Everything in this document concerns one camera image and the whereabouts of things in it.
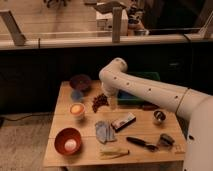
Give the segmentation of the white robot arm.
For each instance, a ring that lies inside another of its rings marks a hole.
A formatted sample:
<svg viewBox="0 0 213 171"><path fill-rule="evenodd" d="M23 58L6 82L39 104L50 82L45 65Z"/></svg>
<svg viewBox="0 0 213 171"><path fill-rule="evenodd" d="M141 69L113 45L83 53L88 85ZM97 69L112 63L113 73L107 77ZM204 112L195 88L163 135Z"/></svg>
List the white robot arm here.
<svg viewBox="0 0 213 171"><path fill-rule="evenodd" d="M103 93L119 90L151 102L189 122L183 171L213 171L213 95L191 88L128 75L127 63L114 58L99 72Z"/></svg>

